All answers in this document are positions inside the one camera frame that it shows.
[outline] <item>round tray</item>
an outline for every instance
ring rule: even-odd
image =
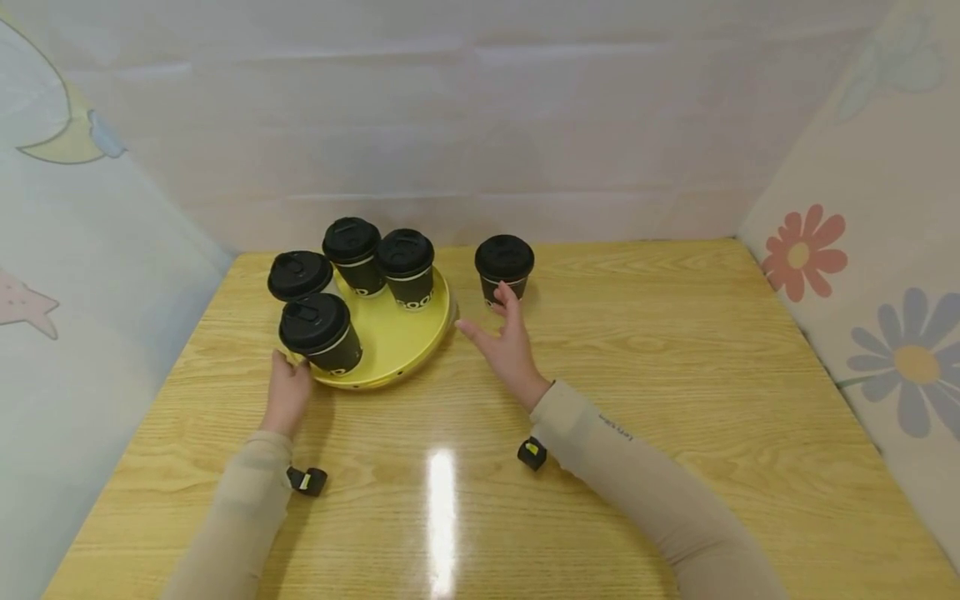
[[[318,381],[334,388],[371,390],[403,379],[436,353],[456,319],[456,299],[436,267],[433,299],[419,312],[397,306],[390,290],[361,298],[339,273],[336,280],[363,346],[363,359],[356,369],[339,377],[314,369]]]

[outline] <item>long sleeve shirt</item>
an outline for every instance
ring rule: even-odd
[[[786,591],[743,525],[710,489],[556,381],[530,416],[561,467],[656,545],[684,600],[781,600]],[[163,600],[254,598],[286,516],[291,442],[257,432],[230,462]]]

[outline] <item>right hand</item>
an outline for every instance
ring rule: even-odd
[[[533,352],[530,350],[530,337],[527,327],[523,324],[523,313],[520,311],[520,300],[516,298],[514,290],[500,281],[493,295],[503,305],[495,304],[493,312],[506,320],[500,327],[500,337],[493,337],[477,324],[466,319],[456,323],[473,345],[480,350],[493,373],[500,378],[507,390],[514,395],[520,406],[528,413],[543,398],[550,389],[547,381],[537,365],[534,364]]]

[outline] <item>cup lid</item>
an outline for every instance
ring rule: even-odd
[[[340,340],[350,323],[350,310],[332,294],[311,294],[283,307],[280,341],[294,352],[315,352]]]
[[[267,289],[278,300],[294,300],[314,290],[323,290],[333,278],[326,256],[307,250],[284,252],[274,258]]]
[[[380,230],[360,217],[343,217],[326,228],[324,253],[333,260],[353,260],[372,254]]]
[[[503,233],[477,247],[473,264],[490,279],[522,279],[534,270],[534,250],[515,235]]]
[[[413,276],[433,264],[433,244],[416,229],[394,229],[376,248],[376,262],[384,274]]]

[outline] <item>wood grain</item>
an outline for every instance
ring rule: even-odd
[[[946,559],[754,260],[733,240],[537,248],[524,310],[541,369],[721,494],[794,599],[957,598]],[[256,427],[280,306],[272,257],[237,259],[63,561],[50,600],[154,598]],[[438,251],[464,316],[494,327],[472,249]],[[468,342],[394,388],[318,394],[261,598],[673,598],[651,545],[548,463]],[[452,461],[452,546],[431,546],[431,457]],[[437,581],[438,568],[450,571]],[[444,585],[449,583],[444,593]]]

